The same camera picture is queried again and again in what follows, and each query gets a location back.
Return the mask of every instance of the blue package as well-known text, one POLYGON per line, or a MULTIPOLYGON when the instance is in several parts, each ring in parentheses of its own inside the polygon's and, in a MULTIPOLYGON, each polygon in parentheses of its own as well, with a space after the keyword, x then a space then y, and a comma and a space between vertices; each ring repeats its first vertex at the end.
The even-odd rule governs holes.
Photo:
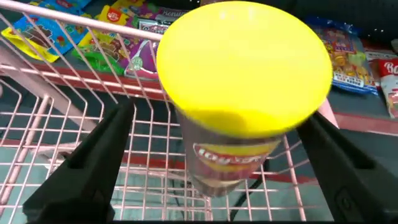
POLYGON ((82 9, 90 1, 91 0, 43 0, 39 6, 79 16, 83 14, 82 9))
MULTIPOLYGON (((45 0, 45 1, 34 1, 31 4, 46 7, 56 11, 62 11, 78 16, 87 16, 81 10, 82 6, 85 6, 89 0, 45 0)), ((69 42, 66 35, 62 32, 61 28, 53 19, 47 19, 35 15, 29 15, 29 17, 35 22, 37 27, 44 33, 44 35, 54 44, 54 46, 60 51, 61 54, 68 52, 73 45, 69 42)), ((68 32, 73 41, 77 44, 88 32, 85 27, 76 26, 73 24, 61 25, 68 32)), ((56 51, 51 48, 49 43, 42 37, 42 35, 33 27, 33 25, 27 20, 26 17, 22 17, 14 23, 14 27, 28 40, 28 42, 40 53, 44 59, 49 62, 54 62, 59 58, 56 51)), ((26 45, 22 38, 16 35, 10 27, 1 32, 6 39, 13 43, 18 49, 26 53, 27 55, 37 60, 42 60, 33 50, 26 45)))
POLYGON ((332 85, 359 94, 378 95, 358 29, 347 23, 319 17, 306 20, 307 25, 325 44, 333 65, 332 85))

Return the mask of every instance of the snack bag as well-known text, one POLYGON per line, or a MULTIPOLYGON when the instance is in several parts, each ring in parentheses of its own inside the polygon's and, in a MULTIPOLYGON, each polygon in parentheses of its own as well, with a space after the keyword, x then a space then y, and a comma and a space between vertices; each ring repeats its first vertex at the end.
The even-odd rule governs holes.
MULTIPOLYGON (((154 21, 150 19, 136 19, 131 18, 130 26, 137 24, 139 29, 146 30, 150 32, 156 32, 158 34, 164 34, 164 32, 169 28, 171 22, 167 21, 154 21)), ((133 67, 130 65, 124 72, 124 76, 134 78, 136 72, 137 76, 146 80, 158 80, 156 66, 150 52, 150 42, 148 40, 140 40, 132 50, 130 58, 132 60, 133 67)), ((156 54, 157 42, 152 43, 152 47, 156 54)), ((122 66, 128 65, 127 59, 122 61, 122 66)))
MULTIPOLYGON (((128 15, 110 6, 104 6, 101 14, 98 17, 99 21, 109 22, 122 26, 126 25, 128 19, 128 15)), ((116 74, 122 75, 126 67, 120 66, 119 62, 122 59, 126 58, 126 54, 124 53, 119 39, 116 38, 116 34, 102 30, 93 30, 93 32, 105 54, 108 56, 108 59, 111 62, 111 65, 113 66, 116 74)), ((137 44, 139 42, 139 39, 137 38, 123 38, 123 40, 127 51, 130 51, 130 48, 134 46, 134 43, 137 44)), ((101 51, 99 50, 99 48, 97 48, 90 33, 87 33, 84 36, 83 40, 81 40, 78 46, 82 49, 84 56, 87 58, 90 65, 93 66, 94 69, 101 72, 111 72, 111 69, 109 68, 106 60, 101 54, 101 51)), ((76 50, 74 50, 72 54, 78 58, 81 58, 76 50)))
MULTIPOLYGON (((88 3, 89 0, 74 0, 73 4, 71 2, 72 1, 66 0, 47 0, 33 1, 30 4, 79 16, 90 16, 84 14, 80 8, 80 5, 85 5, 85 2, 88 3)), ((60 51, 61 54, 68 52, 73 47, 66 35, 62 32, 61 28, 59 28, 58 24, 54 20, 36 15, 29 15, 29 17, 35 22, 37 27, 46 35, 46 37, 50 39, 50 41, 60 51)), ((62 25, 76 43, 79 42, 87 33, 87 29, 84 27, 63 23, 62 25)), ((49 62, 54 62, 59 58, 56 51, 51 48, 49 43, 41 36, 39 32, 37 32, 37 30, 27 20, 26 17, 22 17, 15 22, 14 27, 27 39, 27 41, 38 51, 38 53, 44 57, 44 59, 48 60, 49 62)), ((4 29, 1 34, 28 56, 37 60, 41 60, 41 58, 33 50, 31 50, 30 47, 22 41, 22 38, 16 35, 10 27, 4 29)))
POLYGON ((378 59, 377 62, 388 112, 391 118, 398 118, 398 58, 378 59))
POLYGON ((119 9, 123 13, 145 19, 154 19, 157 21, 173 22, 188 10, 169 9, 166 7, 155 6, 145 0, 117 0, 112 7, 119 9))
POLYGON ((377 59, 393 59, 398 56, 389 47, 376 45, 367 40, 362 40, 365 49, 366 59, 371 68, 371 73, 376 87, 380 88, 380 69, 377 59))
POLYGON ((325 44, 333 64, 333 85, 360 94, 378 95, 357 31, 348 24, 316 18, 309 26, 325 44))

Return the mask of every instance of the red package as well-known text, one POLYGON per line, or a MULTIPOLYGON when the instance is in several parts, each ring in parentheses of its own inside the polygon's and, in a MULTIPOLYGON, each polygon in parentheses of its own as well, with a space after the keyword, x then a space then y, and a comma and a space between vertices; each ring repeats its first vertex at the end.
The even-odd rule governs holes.
POLYGON ((367 40, 361 40, 363 47, 365 49, 366 59, 371 67, 372 76, 377 88, 380 88, 380 71, 378 59, 389 60, 393 58, 398 58, 398 56, 392 51, 390 47, 383 45, 377 45, 373 42, 367 40))
POLYGON ((398 118, 398 58, 379 59, 381 88, 391 118, 398 118))

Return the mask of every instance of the yellow lid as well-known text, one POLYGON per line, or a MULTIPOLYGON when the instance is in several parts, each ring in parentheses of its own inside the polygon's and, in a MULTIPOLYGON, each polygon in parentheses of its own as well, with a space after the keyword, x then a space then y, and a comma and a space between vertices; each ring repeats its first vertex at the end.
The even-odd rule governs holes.
POLYGON ((294 128, 325 100, 332 67, 318 36, 263 4, 209 4, 177 19, 157 51, 160 81, 185 115, 221 134, 294 128))

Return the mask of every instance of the wire basket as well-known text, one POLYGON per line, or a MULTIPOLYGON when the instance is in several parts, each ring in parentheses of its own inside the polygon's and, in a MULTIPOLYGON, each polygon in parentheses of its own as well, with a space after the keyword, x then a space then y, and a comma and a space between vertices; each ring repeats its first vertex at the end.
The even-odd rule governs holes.
MULTIPOLYGON (((9 27, 21 14, 36 14, 54 19, 58 25, 78 24, 89 32, 113 32, 119 40, 121 36, 150 41, 161 38, 10 0, 1 1, 0 7, 7 9, 1 11, 0 19, 9 27)), ((29 22, 37 28, 33 20, 29 22)), ((114 71, 97 72, 81 52, 80 64, 60 52, 55 63, 34 60, 4 37, 0 41, 0 223, 24 222, 22 204, 27 198, 110 108, 128 98, 136 99, 135 113, 111 202, 115 219, 230 220, 234 210, 239 211, 235 220, 333 219, 295 131, 269 156, 267 170, 260 167, 225 197, 208 198, 190 183, 174 107, 159 82, 119 77, 114 71), (262 184, 250 189, 259 177, 262 184), (236 206, 242 194, 247 200, 236 206)), ((98 41, 95 44, 101 49, 98 41)))

